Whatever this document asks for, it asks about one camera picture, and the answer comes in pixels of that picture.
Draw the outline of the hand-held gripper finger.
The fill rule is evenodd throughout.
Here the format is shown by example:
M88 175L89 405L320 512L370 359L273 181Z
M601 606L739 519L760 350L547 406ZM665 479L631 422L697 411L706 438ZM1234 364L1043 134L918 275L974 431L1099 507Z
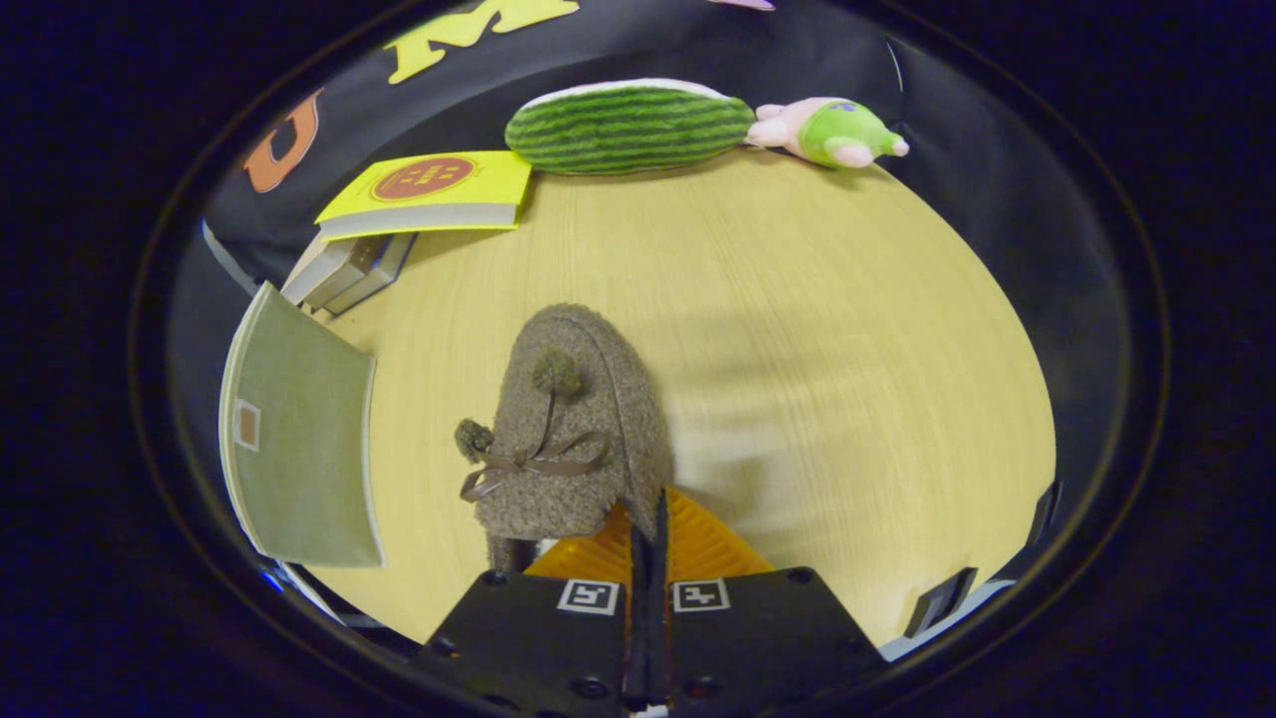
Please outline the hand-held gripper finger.
M653 670L671 717L817 717L886 672L810 566L775 566L686 494L664 496Z
M628 717L648 701L647 545L624 508L530 568L480 573L413 664L477 712Z

